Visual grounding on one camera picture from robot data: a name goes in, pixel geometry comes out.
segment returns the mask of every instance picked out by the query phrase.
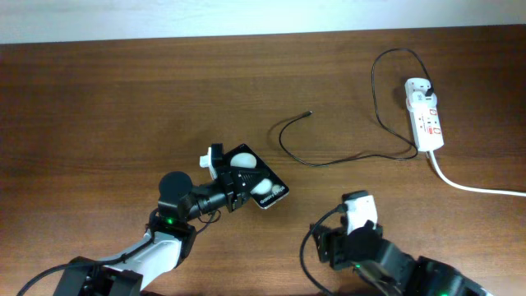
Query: black cable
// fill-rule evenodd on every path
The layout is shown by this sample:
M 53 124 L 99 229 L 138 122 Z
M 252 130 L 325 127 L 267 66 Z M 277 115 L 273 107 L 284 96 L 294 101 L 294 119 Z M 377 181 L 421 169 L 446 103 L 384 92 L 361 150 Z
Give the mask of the black cable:
M 328 166 L 328 165 L 331 165 L 331 164 L 339 164 L 339 163 L 343 163 L 343 162 L 348 162 L 348 161 L 354 161 L 354 160 L 363 160 L 363 159 L 366 159 L 366 158 L 370 158 L 370 157 L 381 157 L 381 158 L 385 158 L 385 159 L 388 159 L 388 160 L 410 160 L 410 159 L 413 159 L 415 157 L 417 157 L 418 155 L 418 148 L 417 146 L 410 140 L 406 139 L 405 137 L 401 136 L 400 134 L 398 134 L 397 132 L 393 131 L 392 129 L 388 128 L 381 120 L 380 120 L 380 114 L 378 112 L 378 103 L 376 102 L 376 86 L 375 86 L 375 67 L 376 67 L 376 63 L 378 61 L 380 61 L 380 59 L 388 54 L 388 53 L 392 53 L 394 51 L 404 51 L 404 52 L 408 52 L 408 53 L 411 53 L 417 60 L 418 62 L 420 63 L 420 66 L 422 66 L 422 70 L 424 71 L 424 74 L 426 74 L 426 78 L 429 80 L 429 82 L 431 83 L 431 87 L 429 88 L 429 90 L 427 90 L 426 92 L 426 96 L 429 96 L 429 95 L 432 95 L 433 94 L 433 91 L 434 91 L 434 88 L 433 88 L 433 82 L 431 81 L 431 78 L 429 77 L 429 73 L 427 72 L 427 69 L 426 69 L 426 66 L 424 65 L 424 62 L 422 61 L 422 59 L 418 56 L 417 53 L 415 53 L 413 50 L 411 49 L 405 49 L 405 48 L 400 48 L 400 49 L 389 49 L 389 50 L 386 50 L 385 52 L 381 53 L 374 61 L 374 63 L 372 64 L 372 69 L 371 69 L 371 88 L 372 88 L 372 100 L 374 102 L 374 105 L 375 105 L 375 113 L 376 113 L 376 120 L 378 121 L 378 123 L 380 124 L 380 126 L 385 129 L 386 131 L 392 133 L 393 135 L 397 136 L 399 139 L 401 139 L 402 141 L 405 141 L 406 143 L 408 143 L 412 148 L 415 149 L 415 152 L 413 155 L 411 156 L 407 156 L 407 157 L 393 157 L 393 156 L 388 156 L 388 155 L 381 155 L 381 154 L 371 154 L 371 155 L 363 155 L 363 156 L 358 156 L 358 157 L 354 157 L 354 156 L 351 156 L 351 157 L 346 157 L 346 158 L 342 158 L 340 160 L 332 160 L 330 162 L 327 162 L 327 163 L 323 163 L 323 164 L 312 164 L 312 163 L 309 163 L 309 162 L 306 162 L 305 160 L 302 160 L 300 159 L 299 157 L 297 157 L 296 155 L 294 155 L 292 152 L 290 152 L 287 148 L 285 148 L 285 146 L 283 145 L 283 142 L 281 141 L 281 138 L 282 138 L 282 135 L 283 135 L 283 132 L 285 131 L 285 129 L 295 123 L 296 121 L 302 119 L 302 118 L 306 118 L 306 117 L 309 117 L 312 115 L 312 111 L 307 111 L 305 113 L 303 113 L 302 115 L 300 115 L 299 117 L 293 119 L 292 121 L 290 121 L 289 123 L 285 124 L 285 126 L 281 129 L 281 132 L 279 132 L 279 145 L 281 146 L 281 149 L 283 149 L 285 151 L 285 153 L 287 153 L 290 157 L 294 158 L 295 160 L 297 160 L 298 162 L 302 163 L 302 164 L 305 164 L 305 165 L 308 165 L 310 167 L 325 167 L 325 166 Z
M 158 209 L 153 210 L 150 213 L 150 221 L 148 222 L 147 227 L 151 229 L 152 225 L 155 223 L 155 215 L 157 214 Z M 42 280 L 45 276 L 51 275 L 54 272 L 57 271 L 63 271 L 68 268 L 76 268 L 76 267 L 100 267 L 100 266 L 106 266 L 106 265 L 115 265 L 121 262 L 125 262 L 127 259 L 135 256 L 138 252 L 140 252 L 142 249 L 153 243 L 155 240 L 155 232 L 152 231 L 151 238 L 141 244 L 139 247 L 137 247 L 135 250 L 129 252 L 129 253 L 123 253 L 119 258 L 115 258 L 112 260 L 104 260 L 104 261 L 92 261 L 92 262 L 73 262 L 73 263 L 67 263 L 67 264 L 61 264 L 59 266 L 51 267 L 47 269 L 46 271 L 40 272 L 37 276 L 35 276 L 33 279 L 28 281 L 22 289 L 16 294 L 16 296 L 22 296 L 33 286 L 36 284 L 39 280 Z
M 215 214 L 216 214 L 217 212 L 219 212 L 219 217 L 217 217 L 216 220 L 212 220 L 212 219 L 215 217 Z M 205 226 L 203 226 L 202 229 L 199 229 L 199 231 L 197 231 L 197 234 L 200 234 L 200 233 L 202 233 L 203 231 L 205 231 L 205 229 L 206 229 L 210 224 L 219 221 L 219 219 L 221 219 L 221 211 L 220 211 L 220 210 L 215 210 L 215 211 L 212 213 L 212 215 L 210 215 L 210 219 L 209 219 L 208 221 L 203 221 L 203 220 L 201 220 L 201 217 L 199 217 L 198 220 L 199 220 L 201 223 L 204 223 Z
M 334 295 L 332 292 L 330 292 L 326 287 L 323 286 L 323 284 L 320 284 L 320 282 L 318 282 L 310 273 L 309 271 L 307 270 L 307 266 L 305 265 L 305 260 L 304 260 L 304 256 L 303 256 L 303 253 L 305 251 L 305 245 L 307 244 L 307 240 L 309 239 L 309 237 L 314 233 L 314 231 L 316 230 L 316 228 L 318 228 L 322 223 L 323 221 L 327 220 L 327 218 L 329 218 L 331 215 L 333 215 L 334 213 L 338 213 L 338 212 L 345 212 L 345 205 L 338 205 L 336 206 L 333 210 L 329 211 L 327 214 L 323 215 L 323 217 L 321 217 L 318 222 L 316 222 L 312 227 L 311 229 L 309 230 L 309 232 L 307 232 L 307 235 L 305 235 L 305 238 L 303 238 L 303 241 L 302 241 L 302 245 L 300 246 L 299 248 L 299 262 L 300 262 L 300 265 L 302 266 L 302 269 L 303 269 L 303 272 L 305 273 L 305 275 L 307 276 L 307 278 L 309 280 L 311 280 L 311 282 L 319 289 L 321 290 L 321 292 L 323 292 L 325 295 Z

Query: wood grain surface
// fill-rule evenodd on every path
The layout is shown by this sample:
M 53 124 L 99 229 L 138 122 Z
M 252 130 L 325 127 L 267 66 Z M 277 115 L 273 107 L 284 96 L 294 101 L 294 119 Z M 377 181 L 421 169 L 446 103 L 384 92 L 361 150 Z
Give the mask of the wood grain surface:
M 313 169 L 312 161 L 407 145 L 374 118 L 371 65 L 385 49 L 418 52 L 435 82 L 445 175 L 465 185 L 526 191 L 526 27 L 376 30 L 0 46 L 0 291 L 73 257 L 105 257 L 139 240 L 173 170 L 195 184 L 213 142 L 247 143 L 290 186 L 282 201 L 224 213 L 188 259 L 148 290 L 165 295 L 317 294 L 298 249 L 308 225 L 343 193 L 374 194 L 385 237 L 449 263 L 495 295 L 526 290 L 526 199 L 443 183 L 424 155 Z M 403 84 L 422 76 L 407 53 L 376 68 L 385 124 L 411 136 Z M 328 225 L 338 225 L 333 218 Z M 367 290 L 307 246 L 332 290 Z M 28 295 L 50 295 L 60 274 Z

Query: white cable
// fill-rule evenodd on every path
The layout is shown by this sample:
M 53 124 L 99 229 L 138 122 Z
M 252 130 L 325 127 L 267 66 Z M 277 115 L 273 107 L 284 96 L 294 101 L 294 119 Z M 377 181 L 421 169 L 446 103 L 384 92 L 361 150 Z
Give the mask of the white cable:
M 435 169 L 436 173 L 438 173 L 438 175 L 441 177 L 442 180 L 444 180 L 444 182 L 448 183 L 449 185 L 455 188 L 467 190 L 471 192 L 505 194 L 505 195 L 511 195 L 511 196 L 517 196 L 517 197 L 526 197 L 526 192 L 512 192 L 512 191 L 506 191 L 506 190 L 481 189 L 481 188 L 467 187 L 463 185 L 458 185 L 457 183 L 453 183 L 444 176 L 441 169 L 438 167 L 438 163 L 436 162 L 435 154 L 433 153 L 433 151 L 431 150 L 431 151 L 428 151 L 427 153 L 431 158 L 431 162 L 433 163 L 433 168 Z

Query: white power strip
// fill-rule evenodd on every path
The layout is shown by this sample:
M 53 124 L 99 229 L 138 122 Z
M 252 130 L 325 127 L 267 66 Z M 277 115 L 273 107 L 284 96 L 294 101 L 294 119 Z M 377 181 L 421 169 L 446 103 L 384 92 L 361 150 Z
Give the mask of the white power strip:
M 411 78 L 405 82 L 405 103 L 411 115 L 414 141 L 421 152 L 436 150 L 444 145 L 436 95 L 426 96 L 430 88 L 431 82 L 423 78 Z
M 428 79 L 411 78 L 407 80 L 405 82 L 405 94 L 407 95 L 405 102 L 411 116 L 414 141 L 418 151 L 427 153 L 427 157 L 431 159 L 433 168 L 439 177 L 450 186 L 462 190 L 526 197 L 526 192 L 467 187 L 454 183 L 445 177 L 436 162 L 435 153 L 433 152 L 444 145 L 444 138 L 442 137 L 442 127 L 438 120 L 436 94 L 426 95 L 427 90 L 430 88 L 431 82 Z

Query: white wall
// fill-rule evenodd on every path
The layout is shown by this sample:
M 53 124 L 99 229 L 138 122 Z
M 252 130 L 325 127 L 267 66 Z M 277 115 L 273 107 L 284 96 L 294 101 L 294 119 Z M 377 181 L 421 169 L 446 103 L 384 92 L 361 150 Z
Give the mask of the white wall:
M 2 0 L 0 43 L 526 23 L 526 0 Z

